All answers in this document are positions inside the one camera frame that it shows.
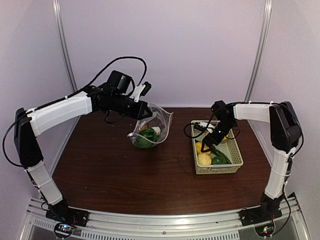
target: plastic basket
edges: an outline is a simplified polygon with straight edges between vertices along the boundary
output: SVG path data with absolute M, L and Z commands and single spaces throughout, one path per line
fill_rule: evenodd
M 199 122 L 208 122 L 206 120 L 193 120 L 191 123 L 199 123 Z M 219 121 L 211 121 L 210 123 L 213 126 L 216 126 Z M 192 136 L 196 136 L 200 133 L 199 130 L 194 128 L 194 125 L 191 125 Z M 236 139 L 233 139 L 234 133 L 232 130 L 229 131 L 226 141 L 220 143 L 216 146 L 216 149 L 223 152 L 230 160 L 232 164 L 221 164 L 221 165 L 199 165 L 198 163 L 198 154 L 196 149 L 196 142 L 202 141 L 205 137 L 205 133 L 200 135 L 197 138 L 192 139 L 192 147 L 193 147 L 193 155 L 194 155 L 194 164 L 195 164 L 195 172 L 198 175 L 202 174 L 234 174 L 237 170 L 244 164 L 244 161 L 241 157 L 240 150 L 237 144 Z

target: plastic bag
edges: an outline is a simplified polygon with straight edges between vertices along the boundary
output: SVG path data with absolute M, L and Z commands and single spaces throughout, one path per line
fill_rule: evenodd
M 162 107 L 154 103 L 149 103 L 148 107 L 153 113 L 152 116 L 138 120 L 136 122 L 134 131 L 128 134 L 132 144 L 142 149 L 152 148 L 160 143 L 163 143 L 167 139 L 174 114 L 173 112 L 170 113 L 165 111 Z M 160 133 L 158 136 L 152 136 L 157 134 L 157 131 L 153 131 L 151 129 L 152 127 L 160 128 Z

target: dark brown tabletop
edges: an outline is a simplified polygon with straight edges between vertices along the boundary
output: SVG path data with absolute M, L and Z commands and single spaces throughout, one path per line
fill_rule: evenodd
M 207 120 L 209 108 L 174 112 L 167 140 L 150 149 L 132 145 L 136 120 L 104 123 L 101 112 L 82 116 L 53 178 L 72 207 L 124 214 L 191 214 L 260 204 L 270 165 L 247 121 L 236 138 L 244 164 L 232 174 L 196 175 L 191 120 Z

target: wood grain surface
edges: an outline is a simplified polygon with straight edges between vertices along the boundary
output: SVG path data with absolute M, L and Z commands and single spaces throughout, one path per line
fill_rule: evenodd
M 106 124 L 101 112 L 82 116 L 53 174 L 70 206 L 167 215 L 259 205 L 271 168 L 248 122 L 238 122 L 244 165 L 237 173 L 196 175 L 192 142 L 183 128 L 191 120 L 207 120 L 211 111 L 167 110 L 174 112 L 169 136 L 150 149 L 133 146 L 127 137 L 134 119 Z

